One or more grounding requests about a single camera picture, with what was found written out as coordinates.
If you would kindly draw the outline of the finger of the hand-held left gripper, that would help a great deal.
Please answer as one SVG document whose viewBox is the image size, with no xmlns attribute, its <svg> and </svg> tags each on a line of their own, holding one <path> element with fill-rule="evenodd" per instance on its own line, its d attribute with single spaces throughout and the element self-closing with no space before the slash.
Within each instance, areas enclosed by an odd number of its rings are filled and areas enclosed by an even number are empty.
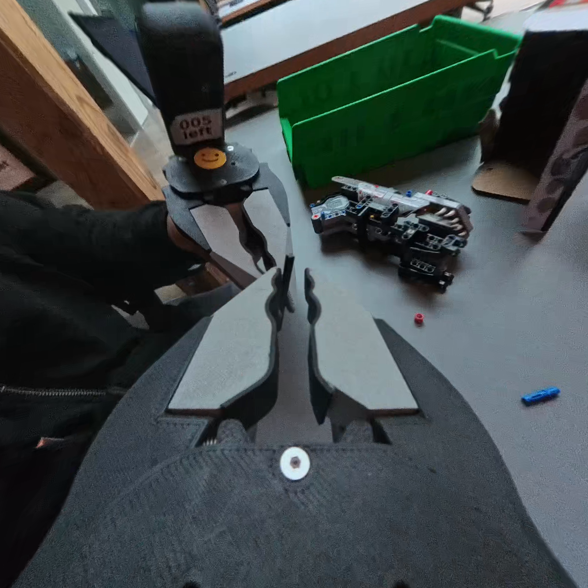
<svg viewBox="0 0 588 588">
<path fill-rule="evenodd" d="M 279 209 L 274 203 L 221 207 L 204 204 L 190 210 L 203 238 L 209 262 L 231 280 L 258 280 L 279 271 Z M 259 261 L 247 249 L 247 237 L 262 241 Z"/>
<path fill-rule="evenodd" d="M 282 312 L 295 312 L 295 304 L 290 294 L 290 282 L 293 276 L 295 255 L 293 253 L 292 234 L 290 227 L 286 228 L 285 258 L 282 269 Z"/>
</svg>

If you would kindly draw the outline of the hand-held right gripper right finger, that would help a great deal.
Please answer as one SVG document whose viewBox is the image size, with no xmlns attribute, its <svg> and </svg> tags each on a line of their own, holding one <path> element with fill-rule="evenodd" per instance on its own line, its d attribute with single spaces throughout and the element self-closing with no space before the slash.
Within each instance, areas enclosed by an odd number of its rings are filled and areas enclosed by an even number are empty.
<svg viewBox="0 0 588 588">
<path fill-rule="evenodd" d="M 353 422 L 413 416 L 419 405 L 374 317 L 351 293 L 305 270 L 313 414 L 340 440 Z"/>
</svg>

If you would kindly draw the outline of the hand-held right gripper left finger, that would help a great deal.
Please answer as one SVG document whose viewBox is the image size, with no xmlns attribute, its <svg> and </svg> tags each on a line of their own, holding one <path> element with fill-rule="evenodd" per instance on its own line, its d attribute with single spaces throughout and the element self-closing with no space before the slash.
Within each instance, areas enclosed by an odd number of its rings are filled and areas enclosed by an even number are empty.
<svg viewBox="0 0 588 588">
<path fill-rule="evenodd" d="M 277 400 L 282 272 L 272 269 L 211 317 L 167 414 L 238 420 L 252 429 Z"/>
</svg>

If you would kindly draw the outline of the grey red lego vehicle model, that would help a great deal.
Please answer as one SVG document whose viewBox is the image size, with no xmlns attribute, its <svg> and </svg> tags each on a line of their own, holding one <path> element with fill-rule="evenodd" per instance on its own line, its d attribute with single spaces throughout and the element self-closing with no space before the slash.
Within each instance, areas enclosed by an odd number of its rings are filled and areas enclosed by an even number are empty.
<svg viewBox="0 0 588 588">
<path fill-rule="evenodd" d="M 349 233 L 362 248 L 377 248 L 399 262 L 401 278 L 445 293 L 454 281 L 448 268 L 473 232 L 471 209 L 432 190 L 393 187 L 334 176 L 338 190 L 309 205 L 321 237 Z"/>
</svg>

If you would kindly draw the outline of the person's left forearm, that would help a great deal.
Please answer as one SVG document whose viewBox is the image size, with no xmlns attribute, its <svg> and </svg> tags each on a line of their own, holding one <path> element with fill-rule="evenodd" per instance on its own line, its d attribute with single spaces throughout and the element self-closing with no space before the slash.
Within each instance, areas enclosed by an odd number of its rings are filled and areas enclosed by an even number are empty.
<svg viewBox="0 0 588 588">
<path fill-rule="evenodd" d="M 1 192 L 1 251 L 92 291 L 121 310 L 155 305 L 155 290 L 205 262 L 173 245 L 168 209 L 152 201 L 131 210 L 57 208 L 34 195 Z"/>
</svg>

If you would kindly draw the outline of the black lego set box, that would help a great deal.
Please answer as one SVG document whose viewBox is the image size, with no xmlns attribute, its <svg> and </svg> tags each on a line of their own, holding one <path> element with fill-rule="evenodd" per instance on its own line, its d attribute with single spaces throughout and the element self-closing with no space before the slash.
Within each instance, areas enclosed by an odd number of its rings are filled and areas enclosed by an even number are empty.
<svg viewBox="0 0 588 588">
<path fill-rule="evenodd" d="M 587 1 L 552 1 L 524 29 L 472 189 L 522 201 L 523 229 L 546 233 L 587 173 Z"/>
</svg>

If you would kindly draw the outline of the person's left hand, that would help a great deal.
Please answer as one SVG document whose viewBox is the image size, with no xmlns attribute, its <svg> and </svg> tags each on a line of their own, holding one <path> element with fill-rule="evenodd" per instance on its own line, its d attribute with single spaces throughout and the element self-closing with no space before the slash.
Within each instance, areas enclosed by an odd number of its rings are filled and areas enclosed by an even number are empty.
<svg viewBox="0 0 588 588">
<path fill-rule="evenodd" d="M 195 258 L 201 260 L 208 260 L 209 253 L 204 250 L 199 244 L 189 238 L 184 232 L 182 232 L 177 225 L 175 225 L 171 216 L 166 217 L 166 230 L 169 239 L 174 246 L 187 252 Z"/>
</svg>

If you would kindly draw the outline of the grey work table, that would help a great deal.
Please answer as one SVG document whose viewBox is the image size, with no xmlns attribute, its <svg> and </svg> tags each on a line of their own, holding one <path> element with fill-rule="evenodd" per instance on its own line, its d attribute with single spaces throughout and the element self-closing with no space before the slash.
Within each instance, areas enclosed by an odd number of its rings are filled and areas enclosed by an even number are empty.
<svg viewBox="0 0 588 588">
<path fill-rule="evenodd" d="M 222 30 L 224 99 L 259 90 L 468 1 L 288 1 Z"/>
</svg>

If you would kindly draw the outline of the green plastic bin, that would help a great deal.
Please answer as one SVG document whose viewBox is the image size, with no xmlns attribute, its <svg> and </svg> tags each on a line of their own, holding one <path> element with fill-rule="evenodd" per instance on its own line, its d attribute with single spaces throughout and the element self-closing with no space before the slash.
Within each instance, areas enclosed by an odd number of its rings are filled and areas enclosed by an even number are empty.
<svg viewBox="0 0 588 588">
<path fill-rule="evenodd" d="M 322 187 L 473 136 L 522 39 L 437 15 L 278 80 L 295 178 Z"/>
</svg>

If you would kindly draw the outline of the person's black jacket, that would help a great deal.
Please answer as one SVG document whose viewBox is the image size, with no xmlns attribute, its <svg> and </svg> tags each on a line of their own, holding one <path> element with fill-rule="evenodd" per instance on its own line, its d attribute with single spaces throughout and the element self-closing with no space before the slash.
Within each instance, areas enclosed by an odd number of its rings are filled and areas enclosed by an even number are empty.
<svg viewBox="0 0 588 588">
<path fill-rule="evenodd" d="M 65 315 L 41 307 L 1 335 L 1 587 L 36 552 L 125 392 L 238 292 L 226 285 L 157 305 L 149 329 L 92 303 Z"/>
</svg>

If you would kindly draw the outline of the brown wooden post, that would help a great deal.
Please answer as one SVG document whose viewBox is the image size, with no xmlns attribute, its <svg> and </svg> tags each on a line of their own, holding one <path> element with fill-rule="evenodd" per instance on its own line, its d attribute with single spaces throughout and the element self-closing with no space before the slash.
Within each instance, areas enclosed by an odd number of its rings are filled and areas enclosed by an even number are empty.
<svg viewBox="0 0 588 588">
<path fill-rule="evenodd" d="M 164 198 L 16 1 L 1 1 L 1 129 L 95 209 L 126 210 Z"/>
</svg>

